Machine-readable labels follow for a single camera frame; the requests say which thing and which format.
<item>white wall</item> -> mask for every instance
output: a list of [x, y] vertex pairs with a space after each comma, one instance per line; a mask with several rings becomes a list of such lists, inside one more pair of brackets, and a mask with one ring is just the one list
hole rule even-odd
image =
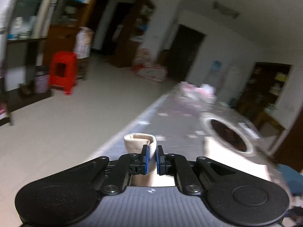
[[237, 19], [213, 9], [214, 1], [183, 0], [181, 6], [224, 25], [258, 45], [303, 45], [303, 0], [217, 0], [239, 11], [241, 15]]
[[7, 72], [5, 88], [7, 91], [19, 88], [20, 83], [25, 83], [25, 57], [27, 43], [10, 44], [7, 47]]
[[213, 61], [218, 60], [223, 64], [223, 72], [233, 66], [239, 74], [237, 78], [227, 78], [227, 85], [219, 92], [218, 100], [228, 102], [231, 98], [238, 97], [261, 51], [260, 48], [232, 30], [188, 10], [180, 13], [179, 23], [206, 35], [187, 81], [201, 85]]
[[169, 32], [178, 16], [181, 0], [158, 0], [148, 28], [144, 34], [140, 48], [149, 49], [151, 58], [155, 60], [164, 49]]
[[172, 43], [174, 42], [174, 39], [177, 35], [178, 32], [178, 28], [179, 28], [179, 23], [178, 20], [176, 20], [173, 25], [171, 26], [170, 30], [167, 33], [167, 38], [166, 41], [164, 43], [164, 49], [165, 50], [169, 50], [170, 47], [172, 46]]

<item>floor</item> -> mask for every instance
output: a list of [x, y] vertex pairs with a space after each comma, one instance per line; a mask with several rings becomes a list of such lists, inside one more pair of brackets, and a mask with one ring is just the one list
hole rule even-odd
[[91, 55], [86, 81], [13, 112], [0, 127], [0, 227], [18, 227], [14, 206], [25, 184], [83, 162], [176, 83], [136, 77]]

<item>doorway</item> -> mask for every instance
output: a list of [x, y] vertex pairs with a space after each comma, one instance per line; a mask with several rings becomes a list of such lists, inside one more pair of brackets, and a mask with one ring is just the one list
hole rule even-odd
[[164, 62], [168, 70], [168, 77], [177, 82], [186, 79], [204, 37], [204, 34], [196, 30], [179, 25], [176, 37]]
[[133, 3], [123, 3], [119, 2], [116, 10], [114, 12], [113, 18], [107, 29], [103, 45], [101, 48], [101, 54], [109, 56], [114, 55], [117, 42], [113, 41], [113, 35], [117, 30], [118, 26], [123, 24], [126, 15], [129, 13], [130, 9], [134, 6]]
[[96, 0], [93, 12], [91, 13], [89, 22], [87, 24], [87, 27], [93, 30], [94, 35], [96, 34], [100, 19], [108, 2], [108, 0]]

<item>wooden cabinet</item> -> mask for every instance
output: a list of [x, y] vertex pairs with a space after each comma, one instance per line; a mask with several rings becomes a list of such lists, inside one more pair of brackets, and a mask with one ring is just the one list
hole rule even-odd
[[132, 65], [137, 48], [141, 43], [131, 41], [130, 38], [137, 29], [137, 18], [140, 17], [142, 7], [148, 4], [147, 1], [148, 0], [136, 0], [129, 14], [125, 17], [124, 26], [117, 40], [115, 55], [111, 61], [116, 67], [129, 67]]
[[49, 65], [54, 53], [58, 51], [73, 51], [79, 30], [61, 26], [50, 26], [45, 43], [43, 65]]
[[274, 106], [282, 92], [291, 65], [257, 62], [236, 110], [253, 121], [268, 106]]
[[301, 110], [295, 124], [280, 145], [278, 151], [274, 154], [274, 158], [278, 163], [290, 166], [298, 172], [303, 170], [302, 127], [303, 110]]
[[54, 53], [58, 51], [73, 51], [76, 36], [80, 31], [80, 27], [86, 26], [93, 11], [96, 0], [90, 0], [88, 4], [76, 0], [63, 0], [62, 7], [74, 8], [76, 10], [74, 18], [70, 24], [66, 25], [67, 21], [58, 19], [56, 23], [59, 25], [51, 25], [48, 31], [47, 40], [44, 46], [43, 65], [49, 65], [52, 61]]

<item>beige fabric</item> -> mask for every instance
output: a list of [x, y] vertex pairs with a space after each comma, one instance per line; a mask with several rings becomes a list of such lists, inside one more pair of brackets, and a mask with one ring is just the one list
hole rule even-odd
[[148, 175], [134, 175], [131, 179], [132, 186], [166, 187], [175, 186], [173, 176], [159, 176], [157, 174], [156, 148], [157, 141], [153, 135], [133, 133], [124, 136], [124, 145], [128, 153], [141, 153], [143, 145], [149, 146]]

